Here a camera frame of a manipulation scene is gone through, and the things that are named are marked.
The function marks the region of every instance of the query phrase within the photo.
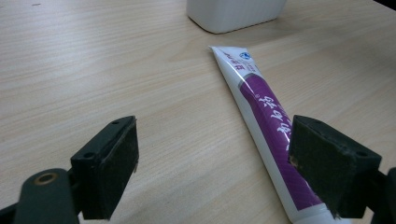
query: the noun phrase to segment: white box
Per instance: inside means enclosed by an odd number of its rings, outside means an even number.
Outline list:
[[[286,0],[187,0],[187,15],[208,32],[221,34],[275,19]]]

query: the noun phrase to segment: purple label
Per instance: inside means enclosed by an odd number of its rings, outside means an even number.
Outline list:
[[[297,210],[320,204],[318,196],[288,163],[291,121],[268,84],[250,74],[245,76],[240,91],[251,106]]]

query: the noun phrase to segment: white toothpaste tube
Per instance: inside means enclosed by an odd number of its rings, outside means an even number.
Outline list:
[[[291,121],[246,49],[211,47],[233,98],[294,224],[350,223],[334,219],[306,181],[288,163]]]

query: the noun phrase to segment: wooden table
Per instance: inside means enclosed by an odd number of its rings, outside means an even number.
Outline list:
[[[291,118],[321,119],[381,154],[382,172],[396,166],[395,11],[289,1],[275,21],[212,35],[185,7],[0,3],[0,207],[136,115],[139,167],[110,223],[289,223],[209,45],[247,47]]]

